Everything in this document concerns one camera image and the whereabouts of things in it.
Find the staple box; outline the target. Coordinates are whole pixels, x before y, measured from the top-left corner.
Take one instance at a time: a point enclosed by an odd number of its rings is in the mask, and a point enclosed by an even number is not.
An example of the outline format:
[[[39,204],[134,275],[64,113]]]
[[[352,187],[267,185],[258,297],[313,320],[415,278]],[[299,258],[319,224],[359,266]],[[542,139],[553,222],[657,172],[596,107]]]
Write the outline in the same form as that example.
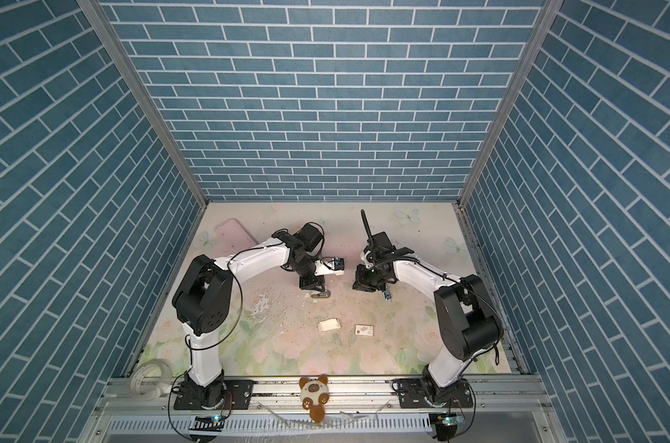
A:
[[[365,324],[356,324],[355,325],[355,335],[362,337],[373,337],[374,336],[374,327],[372,325]]]

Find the staple box tray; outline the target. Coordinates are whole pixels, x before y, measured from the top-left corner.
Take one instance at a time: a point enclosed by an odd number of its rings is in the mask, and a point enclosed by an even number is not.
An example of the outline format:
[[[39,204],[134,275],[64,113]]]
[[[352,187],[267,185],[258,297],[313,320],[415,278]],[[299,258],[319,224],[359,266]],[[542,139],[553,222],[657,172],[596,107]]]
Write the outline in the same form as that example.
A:
[[[338,319],[325,319],[318,323],[318,331],[321,333],[333,332],[333,330],[340,330],[342,325]]]

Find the beige mini stapler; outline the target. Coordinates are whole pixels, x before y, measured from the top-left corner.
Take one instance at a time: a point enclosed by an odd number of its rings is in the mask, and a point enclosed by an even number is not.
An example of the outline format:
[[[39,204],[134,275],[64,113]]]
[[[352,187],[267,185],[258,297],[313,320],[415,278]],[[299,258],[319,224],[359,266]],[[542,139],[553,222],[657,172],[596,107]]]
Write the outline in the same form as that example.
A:
[[[325,290],[322,292],[317,292],[317,293],[311,293],[310,295],[313,299],[327,299],[331,297],[331,292],[329,290]]]

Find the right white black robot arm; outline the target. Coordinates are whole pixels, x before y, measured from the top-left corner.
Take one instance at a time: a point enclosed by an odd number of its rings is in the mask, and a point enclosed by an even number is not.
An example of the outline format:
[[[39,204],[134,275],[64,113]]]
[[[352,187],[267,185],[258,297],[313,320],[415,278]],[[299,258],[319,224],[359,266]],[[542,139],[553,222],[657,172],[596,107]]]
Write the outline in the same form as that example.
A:
[[[409,247],[395,247],[384,232],[367,235],[362,260],[355,291],[381,292],[390,301],[390,286],[403,282],[433,300],[443,347],[425,367],[421,386],[430,403],[450,401],[473,360],[494,350],[504,336],[483,281],[476,275],[445,273],[416,258]]]

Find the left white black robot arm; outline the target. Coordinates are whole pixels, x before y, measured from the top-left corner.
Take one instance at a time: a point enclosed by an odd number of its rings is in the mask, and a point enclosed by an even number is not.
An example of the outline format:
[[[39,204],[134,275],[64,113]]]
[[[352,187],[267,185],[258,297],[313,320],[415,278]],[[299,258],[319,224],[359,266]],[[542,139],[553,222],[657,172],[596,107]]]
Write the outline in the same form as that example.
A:
[[[194,258],[172,300],[187,334],[191,359],[187,380],[207,388],[224,375],[218,328],[229,315],[234,285],[238,294],[244,295],[243,282],[270,269],[285,268],[298,276],[301,290],[325,293],[325,276],[334,271],[322,263],[324,245],[322,226],[310,221],[294,234],[278,230],[261,244],[230,256]]]

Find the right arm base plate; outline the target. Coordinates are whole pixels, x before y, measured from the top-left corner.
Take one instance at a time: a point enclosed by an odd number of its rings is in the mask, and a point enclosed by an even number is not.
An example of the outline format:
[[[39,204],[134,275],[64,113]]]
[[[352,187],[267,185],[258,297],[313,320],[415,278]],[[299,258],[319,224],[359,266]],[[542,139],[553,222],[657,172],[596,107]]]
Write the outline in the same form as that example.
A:
[[[396,378],[390,383],[403,409],[473,408],[473,391],[466,378],[438,387],[428,378]]]

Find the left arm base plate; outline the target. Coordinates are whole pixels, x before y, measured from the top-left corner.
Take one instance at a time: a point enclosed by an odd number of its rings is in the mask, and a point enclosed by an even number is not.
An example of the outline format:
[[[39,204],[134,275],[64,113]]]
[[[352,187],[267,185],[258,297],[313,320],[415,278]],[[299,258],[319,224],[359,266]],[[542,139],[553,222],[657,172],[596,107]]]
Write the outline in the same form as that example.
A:
[[[178,411],[246,410],[251,402],[253,380],[216,380],[200,387],[181,380],[174,388],[173,406]]]

